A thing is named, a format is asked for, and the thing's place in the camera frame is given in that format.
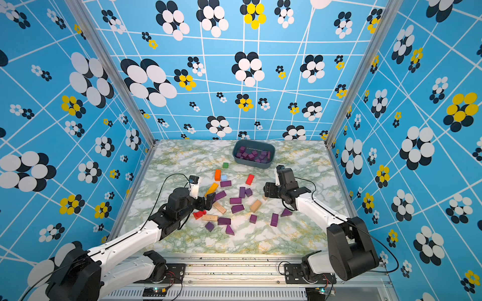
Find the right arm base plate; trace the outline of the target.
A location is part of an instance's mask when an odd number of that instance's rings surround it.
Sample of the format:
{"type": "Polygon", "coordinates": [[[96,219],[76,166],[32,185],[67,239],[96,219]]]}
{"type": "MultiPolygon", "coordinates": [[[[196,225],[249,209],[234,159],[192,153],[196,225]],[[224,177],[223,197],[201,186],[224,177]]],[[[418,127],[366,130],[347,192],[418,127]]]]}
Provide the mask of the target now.
{"type": "Polygon", "coordinates": [[[287,284],[331,285],[337,283],[334,273],[316,274],[305,264],[284,263],[282,264],[281,274],[287,284]]]}

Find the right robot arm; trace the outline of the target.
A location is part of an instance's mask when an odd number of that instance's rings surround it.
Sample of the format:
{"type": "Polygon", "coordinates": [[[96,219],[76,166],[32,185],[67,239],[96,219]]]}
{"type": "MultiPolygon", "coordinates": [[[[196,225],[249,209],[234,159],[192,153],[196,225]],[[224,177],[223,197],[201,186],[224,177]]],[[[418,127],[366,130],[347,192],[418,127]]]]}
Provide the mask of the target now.
{"type": "Polygon", "coordinates": [[[305,187],[266,183],[264,195],[280,199],[292,206],[326,233],[327,251],[312,252],[302,258],[301,273],[308,282],[315,282],[325,273],[334,273],[350,280],[379,266],[372,237],[358,217],[349,218],[317,202],[305,187]]]}

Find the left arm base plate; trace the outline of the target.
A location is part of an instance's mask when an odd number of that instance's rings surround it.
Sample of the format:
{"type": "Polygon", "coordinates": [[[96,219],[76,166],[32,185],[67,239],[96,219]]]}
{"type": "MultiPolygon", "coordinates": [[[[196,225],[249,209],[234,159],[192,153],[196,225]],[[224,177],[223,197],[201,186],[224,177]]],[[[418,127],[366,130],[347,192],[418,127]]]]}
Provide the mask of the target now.
{"type": "Polygon", "coordinates": [[[186,274],[187,265],[184,263],[167,263],[164,266],[163,274],[156,273],[156,278],[148,278],[139,280],[136,283],[162,283],[162,284],[178,284],[182,283],[186,274]]]}

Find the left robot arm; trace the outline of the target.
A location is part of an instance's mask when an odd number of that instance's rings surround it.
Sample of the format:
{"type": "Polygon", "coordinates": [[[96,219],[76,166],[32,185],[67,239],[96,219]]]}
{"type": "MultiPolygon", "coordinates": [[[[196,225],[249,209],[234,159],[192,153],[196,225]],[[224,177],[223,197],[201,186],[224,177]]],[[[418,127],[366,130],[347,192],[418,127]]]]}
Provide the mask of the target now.
{"type": "Polygon", "coordinates": [[[195,185],[176,188],[168,202],[134,230],[90,250],[76,245],[52,273],[46,296],[49,300],[100,300],[134,282],[162,282],[166,260],[159,253],[147,251],[127,259],[179,230],[195,210],[212,209],[214,199],[215,193],[199,196],[195,185]]]}

